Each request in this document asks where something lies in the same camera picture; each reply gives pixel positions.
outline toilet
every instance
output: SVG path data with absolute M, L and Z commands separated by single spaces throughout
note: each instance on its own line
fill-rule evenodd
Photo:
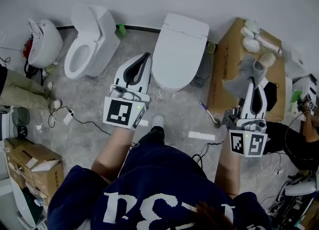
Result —
M 72 8 L 71 21 L 79 33 L 66 55 L 65 75 L 70 79 L 80 79 L 85 75 L 97 77 L 120 44 L 114 33 L 114 19 L 102 6 L 76 3 Z
M 40 69 L 53 64 L 63 46 L 59 31 L 48 19 L 36 23 L 29 18 L 27 25 L 33 35 L 29 64 Z
M 156 83 L 179 91 L 195 77 L 209 32 L 203 22 L 169 13 L 153 54 L 152 74 Z

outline hair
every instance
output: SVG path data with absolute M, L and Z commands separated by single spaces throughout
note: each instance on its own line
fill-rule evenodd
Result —
M 197 230 L 235 230 L 230 220 L 220 211 L 199 202 L 196 205 L 197 212 L 192 213 L 194 229 Z

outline gray cloth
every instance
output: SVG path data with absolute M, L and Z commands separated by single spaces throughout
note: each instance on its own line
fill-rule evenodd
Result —
M 246 55 L 239 63 L 238 76 L 230 81 L 223 81 L 224 88 L 237 98 L 246 98 L 251 79 L 255 89 L 266 76 L 267 68 L 259 63 L 252 55 Z

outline wall-mounted toilet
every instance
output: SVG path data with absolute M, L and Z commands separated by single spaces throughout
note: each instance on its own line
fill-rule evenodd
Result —
M 152 74 L 156 83 L 179 91 L 195 77 L 202 59 L 209 26 L 169 13 L 161 28 L 153 54 Z
M 27 25 L 33 35 L 32 48 L 28 57 L 29 64 L 36 68 L 45 68 L 53 64 L 63 46 L 59 31 L 47 19 L 35 23 L 29 18 Z
M 70 79 L 80 79 L 85 75 L 97 77 L 120 44 L 114 33 L 114 19 L 102 6 L 76 3 L 72 8 L 71 21 L 79 33 L 66 55 L 65 74 Z

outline toilet tank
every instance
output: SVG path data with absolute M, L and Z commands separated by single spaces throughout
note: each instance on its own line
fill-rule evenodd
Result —
M 88 8 L 96 18 L 102 36 L 105 37 L 106 41 L 111 39 L 116 30 L 116 25 L 110 11 L 105 7 L 99 5 L 91 5 L 88 6 Z

